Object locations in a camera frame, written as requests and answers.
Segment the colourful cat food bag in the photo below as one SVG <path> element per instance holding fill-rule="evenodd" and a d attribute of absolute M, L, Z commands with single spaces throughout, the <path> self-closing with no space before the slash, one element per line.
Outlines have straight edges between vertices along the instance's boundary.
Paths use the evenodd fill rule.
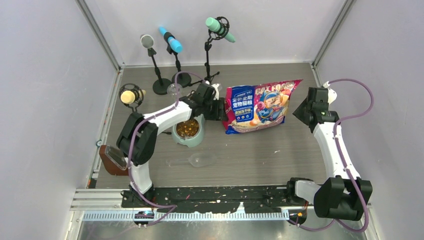
<path fill-rule="evenodd" d="M 285 122 L 293 91 L 302 79 L 228 87 L 224 98 L 227 135 L 250 133 Z"/>

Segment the clear plastic scoop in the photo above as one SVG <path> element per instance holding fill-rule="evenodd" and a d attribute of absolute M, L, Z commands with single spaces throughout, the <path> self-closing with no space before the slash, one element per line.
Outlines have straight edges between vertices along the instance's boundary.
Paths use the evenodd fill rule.
<path fill-rule="evenodd" d="M 206 167 L 209 165 L 214 164 L 217 161 L 217 157 L 214 154 L 209 153 L 194 153 L 188 158 L 181 158 L 181 159 L 169 159 L 166 161 L 166 164 L 171 166 L 176 165 L 184 165 L 184 164 L 190 164 L 194 168 L 201 168 Z"/>

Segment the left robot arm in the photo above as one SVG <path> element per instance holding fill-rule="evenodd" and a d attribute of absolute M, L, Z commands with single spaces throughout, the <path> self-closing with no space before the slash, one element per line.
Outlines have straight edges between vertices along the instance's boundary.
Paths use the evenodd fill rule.
<path fill-rule="evenodd" d="M 224 98 L 219 96 L 219 83 L 201 83 L 196 90 L 182 96 L 172 105 L 153 113 L 133 112 L 125 122 L 116 146 L 127 157 L 130 186 L 136 191 L 134 200 L 141 207 L 153 202 L 149 160 L 153 156 L 157 136 L 178 123 L 204 116 L 206 120 L 225 119 Z"/>

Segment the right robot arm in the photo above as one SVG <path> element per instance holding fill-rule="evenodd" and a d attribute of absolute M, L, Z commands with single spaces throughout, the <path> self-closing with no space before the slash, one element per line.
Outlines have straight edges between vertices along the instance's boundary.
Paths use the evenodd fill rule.
<path fill-rule="evenodd" d="M 329 110 L 334 90 L 310 87 L 293 115 L 307 125 L 321 151 L 327 179 L 323 184 L 302 177 L 287 182 L 285 198 L 291 205 L 310 203 L 320 218 L 358 221 L 373 192 L 352 164 L 342 137 L 339 115 Z"/>

